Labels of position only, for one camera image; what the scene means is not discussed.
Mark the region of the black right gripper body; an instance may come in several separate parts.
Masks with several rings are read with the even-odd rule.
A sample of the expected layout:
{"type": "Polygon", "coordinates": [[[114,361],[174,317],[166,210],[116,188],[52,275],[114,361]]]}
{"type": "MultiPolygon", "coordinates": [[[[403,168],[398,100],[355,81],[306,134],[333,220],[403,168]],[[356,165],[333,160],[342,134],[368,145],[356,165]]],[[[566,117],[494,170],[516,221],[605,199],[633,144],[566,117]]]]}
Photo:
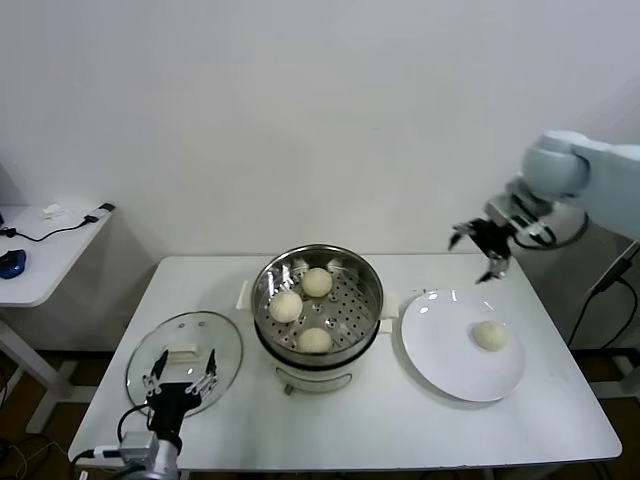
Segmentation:
{"type": "Polygon", "coordinates": [[[508,260],[511,257],[509,239],[512,230],[509,226],[478,218],[471,221],[471,230],[471,240],[487,258],[508,260]]]}

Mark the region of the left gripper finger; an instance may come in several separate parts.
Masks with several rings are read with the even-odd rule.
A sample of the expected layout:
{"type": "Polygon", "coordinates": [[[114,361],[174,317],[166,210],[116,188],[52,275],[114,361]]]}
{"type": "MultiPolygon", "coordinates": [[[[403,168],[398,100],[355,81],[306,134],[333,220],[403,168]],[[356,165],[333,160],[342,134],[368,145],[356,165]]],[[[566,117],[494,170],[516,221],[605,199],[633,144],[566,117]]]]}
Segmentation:
{"type": "Polygon", "coordinates": [[[142,383],[146,395],[152,395],[159,388],[159,382],[167,364],[168,356],[169,352],[164,350],[154,362],[151,370],[142,376],[142,383]]]}
{"type": "Polygon", "coordinates": [[[216,350],[212,349],[205,366],[204,374],[199,380],[196,380],[191,386],[187,387],[185,392],[191,395],[208,395],[217,383],[216,350]]]}

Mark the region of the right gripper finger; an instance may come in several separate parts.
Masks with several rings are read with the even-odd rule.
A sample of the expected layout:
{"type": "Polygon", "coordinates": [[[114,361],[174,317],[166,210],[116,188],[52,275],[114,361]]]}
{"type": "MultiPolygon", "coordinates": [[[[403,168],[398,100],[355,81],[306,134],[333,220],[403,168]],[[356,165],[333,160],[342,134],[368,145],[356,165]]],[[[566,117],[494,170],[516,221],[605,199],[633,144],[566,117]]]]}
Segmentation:
{"type": "Polygon", "coordinates": [[[458,223],[453,226],[453,233],[449,238],[448,249],[453,250],[454,247],[464,238],[469,238],[472,242],[476,242],[476,219],[458,223]]]}
{"type": "Polygon", "coordinates": [[[508,270],[508,258],[495,252],[487,254],[487,270],[477,280],[477,284],[489,282],[491,280],[499,280],[504,277],[508,270]]]}

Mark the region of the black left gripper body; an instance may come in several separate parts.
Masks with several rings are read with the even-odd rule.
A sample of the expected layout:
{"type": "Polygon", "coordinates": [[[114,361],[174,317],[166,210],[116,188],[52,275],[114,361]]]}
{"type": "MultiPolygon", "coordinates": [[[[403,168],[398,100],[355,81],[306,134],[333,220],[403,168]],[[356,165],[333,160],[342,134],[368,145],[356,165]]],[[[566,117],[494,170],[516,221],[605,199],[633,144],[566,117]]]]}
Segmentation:
{"type": "Polygon", "coordinates": [[[191,390],[191,383],[162,383],[146,395],[153,415],[149,429],[161,440],[176,440],[186,414],[199,407],[202,398],[191,390]]]}

